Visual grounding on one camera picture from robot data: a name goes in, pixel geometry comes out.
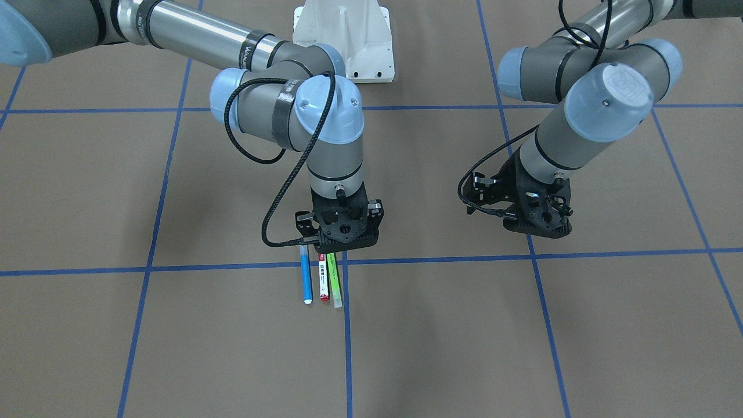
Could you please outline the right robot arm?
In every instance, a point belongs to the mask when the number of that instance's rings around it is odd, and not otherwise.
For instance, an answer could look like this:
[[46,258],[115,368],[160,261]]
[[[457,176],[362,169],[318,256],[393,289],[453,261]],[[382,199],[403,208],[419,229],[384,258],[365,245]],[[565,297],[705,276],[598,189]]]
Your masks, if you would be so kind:
[[[29,66],[100,45],[150,45],[219,69],[210,108],[233,146],[260,164],[236,135],[300,153],[262,222],[262,240],[311,244],[327,254],[373,246],[383,204],[363,175],[365,119],[360,90],[328,45],[300,46],[174,1],[3,1],[2,63]],[[273,242],[270,218],[307,167],[312,209],[295,214],[297,240]]]

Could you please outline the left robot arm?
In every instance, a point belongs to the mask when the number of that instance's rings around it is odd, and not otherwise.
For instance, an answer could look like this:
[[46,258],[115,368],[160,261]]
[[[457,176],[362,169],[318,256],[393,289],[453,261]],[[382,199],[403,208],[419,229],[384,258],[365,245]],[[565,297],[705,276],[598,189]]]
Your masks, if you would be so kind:
[[663,39],[630,44],[660,21],[741,17],[740,1],[603,1],[535,48],[507,51],[498,66],[502,95],[554,104],[498,174],[469,170],[457,186],[468,214],[499,217],[522,233],[568,233],[569,179],[632,133],[679,81],[679,50]]

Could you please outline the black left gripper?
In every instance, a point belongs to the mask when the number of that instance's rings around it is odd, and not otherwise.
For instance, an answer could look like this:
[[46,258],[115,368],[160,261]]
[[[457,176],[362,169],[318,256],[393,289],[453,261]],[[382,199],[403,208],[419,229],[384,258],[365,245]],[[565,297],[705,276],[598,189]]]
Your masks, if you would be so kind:
[[547,194],[571,198],[569,179],[559,172],[552,182],[542,183],[528,174],[518,153],[510,156],[494,176],[476,171],[470,174],[470,214],[480,211],[504,219],[513,216],[507,209],[518,199]]

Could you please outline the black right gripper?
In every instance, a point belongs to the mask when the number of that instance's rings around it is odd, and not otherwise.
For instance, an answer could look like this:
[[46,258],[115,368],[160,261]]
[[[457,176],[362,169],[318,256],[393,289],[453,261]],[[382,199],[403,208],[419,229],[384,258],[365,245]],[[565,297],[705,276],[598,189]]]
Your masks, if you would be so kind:
[[311,191],[311,198],[313,211],[295,212],[295,227],[302,235],[300,240],[300,243],[302,244],[315,244],[318,242],[319,224],[314,215],[319,212],[331,211],[338,207],[342,208],[344,211],[351,211],[354,208],[363,211],[369,206],[369,204],[379,204],[383,207],[380,199],[367,199],[364,184],[362,184],[360,189],[350,196],[347,196],[344,192],[338,190],[336,197],[330,199],[319,195],[315,191]]

